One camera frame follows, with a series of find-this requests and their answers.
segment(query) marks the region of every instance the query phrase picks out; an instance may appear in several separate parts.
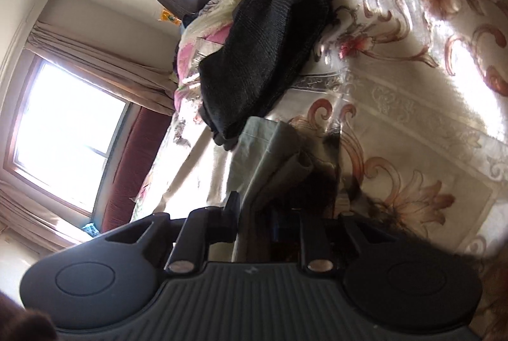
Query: window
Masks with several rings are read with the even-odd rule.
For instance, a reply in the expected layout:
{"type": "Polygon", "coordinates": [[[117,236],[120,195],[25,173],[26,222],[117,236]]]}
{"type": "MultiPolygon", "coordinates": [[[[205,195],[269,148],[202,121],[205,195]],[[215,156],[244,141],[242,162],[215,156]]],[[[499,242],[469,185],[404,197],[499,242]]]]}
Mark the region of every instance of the window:
{"type": "Polygon", "coordinates": [[[36,58],[18,104],[6,169],[91,214],[128,103],[36,58]]]}

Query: curtain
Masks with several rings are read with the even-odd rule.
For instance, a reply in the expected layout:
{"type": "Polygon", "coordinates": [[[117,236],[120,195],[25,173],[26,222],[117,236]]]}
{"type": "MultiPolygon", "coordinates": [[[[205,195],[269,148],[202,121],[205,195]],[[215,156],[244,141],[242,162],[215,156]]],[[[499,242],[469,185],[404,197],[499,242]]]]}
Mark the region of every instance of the curtain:
{"type": "Polygon", "coordinates": [[[148,67],[86,43],[54,25],[37,22],[26,48],[125,100],[171,116],[177,85],[171,71],[148,67]]]}
{"type": "Polygon", "coordinates": [[[32,242],[57,252],[91,239],[7,182],[0,180],[0,222],[32,242]]]}

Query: ribbed black surface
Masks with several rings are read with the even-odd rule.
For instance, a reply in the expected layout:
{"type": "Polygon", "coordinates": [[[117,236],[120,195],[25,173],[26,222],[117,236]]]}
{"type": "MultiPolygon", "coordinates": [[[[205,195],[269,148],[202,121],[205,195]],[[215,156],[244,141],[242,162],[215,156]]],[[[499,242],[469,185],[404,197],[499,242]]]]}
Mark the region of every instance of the ribbed black surface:
{"type": "Polygon", "coordinates": [[[222,263],[169,280],[151,305],[118,326],[60,335],[80,341],[479,339],[466,328],[425,336],[380,328],[351,309],[334,281],[307,277],[294,264],[222,263]]]}

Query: bed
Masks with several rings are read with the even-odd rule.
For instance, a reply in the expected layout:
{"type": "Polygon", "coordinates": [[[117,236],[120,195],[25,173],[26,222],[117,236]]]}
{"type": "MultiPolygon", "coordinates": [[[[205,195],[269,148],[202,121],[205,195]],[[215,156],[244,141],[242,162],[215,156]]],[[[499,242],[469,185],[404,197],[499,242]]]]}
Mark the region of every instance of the bed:
{"type": "MultiPolygon", "coordinates": [[[[227,195],[232,152],[214,144],[200,119],[197,65],[221,47],[239,1],[213,1],[182,36],[179,112],[133,220],[154,211],[185,217],[227,195]]],[[[503,339],[496,337],[508,322],[508,0],[330,1],[334,22],[267,118],[312,139],[314,156],[340,166],[341,187],[361,186],[368,206],[353,200],[353,210],[472,256],[484,280],[472,325],[503,339]],[[320,144],[337,130],[333,159],[320,144]]],[[[337,199],[332,216],[349,209],[337,199]]]]}

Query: window pane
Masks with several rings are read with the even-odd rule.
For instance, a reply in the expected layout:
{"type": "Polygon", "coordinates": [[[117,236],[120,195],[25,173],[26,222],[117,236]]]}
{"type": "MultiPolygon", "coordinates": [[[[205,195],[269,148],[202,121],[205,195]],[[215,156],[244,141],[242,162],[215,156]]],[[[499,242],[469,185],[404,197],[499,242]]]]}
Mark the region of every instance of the window pane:
{"type": "Polygon", "coordinates": [[[91,211],[124,108],[124,101],[45,63],[21,119],[16,163],[91,211]]]}

